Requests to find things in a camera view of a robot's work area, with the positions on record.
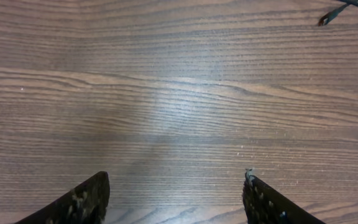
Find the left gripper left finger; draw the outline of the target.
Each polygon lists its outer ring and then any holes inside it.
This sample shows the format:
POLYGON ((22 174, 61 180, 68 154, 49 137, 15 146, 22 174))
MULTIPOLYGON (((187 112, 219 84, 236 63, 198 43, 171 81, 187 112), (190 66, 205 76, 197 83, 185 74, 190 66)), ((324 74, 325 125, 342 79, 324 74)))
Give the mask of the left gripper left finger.
POLYGON ((16 224, 102 224, 110 198, 108 173, 99 171, 16 224))

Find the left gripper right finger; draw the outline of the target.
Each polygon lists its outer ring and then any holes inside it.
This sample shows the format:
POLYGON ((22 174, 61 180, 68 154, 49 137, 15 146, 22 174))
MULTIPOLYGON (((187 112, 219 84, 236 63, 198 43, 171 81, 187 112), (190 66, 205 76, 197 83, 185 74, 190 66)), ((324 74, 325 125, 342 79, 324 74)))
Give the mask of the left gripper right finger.
POLYGON ((246 169, 242 202, 249 224, 324 224, 246 169))

